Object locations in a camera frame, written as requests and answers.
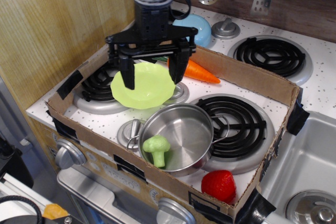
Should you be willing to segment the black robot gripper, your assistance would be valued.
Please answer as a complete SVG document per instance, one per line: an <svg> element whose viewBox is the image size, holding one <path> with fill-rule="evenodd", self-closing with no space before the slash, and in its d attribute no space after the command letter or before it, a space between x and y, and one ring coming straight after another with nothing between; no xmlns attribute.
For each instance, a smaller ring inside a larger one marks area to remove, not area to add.
<svg viewBox="0 0 336 224"><path fill-rule="evenodd" d="M109 46L108 62L119 64L126 88L134 90L134 59L161 52L169 56L169 74L177 84L184 76L190 53L195 51L194 27L174 26L169 21L170 7L163 9L135 8L135 22L129 28L105 38Z"/></svg>

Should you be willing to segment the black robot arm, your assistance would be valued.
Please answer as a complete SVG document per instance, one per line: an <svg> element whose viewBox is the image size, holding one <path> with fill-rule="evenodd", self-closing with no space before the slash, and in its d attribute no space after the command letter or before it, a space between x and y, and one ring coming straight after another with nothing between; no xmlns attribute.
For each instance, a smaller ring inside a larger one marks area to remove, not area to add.
<svg viewBox="0 0 336 224"><path fill-rule="evenodd" d="M133 0L134 24L127 30L106 37L109 62L118 67L126 88L135 88L134 60L168 56L169 74L177 84L184 76L190 56L196 51L194 27L174 26L170 17L185 19L171 9L173 0Z"/></svg>

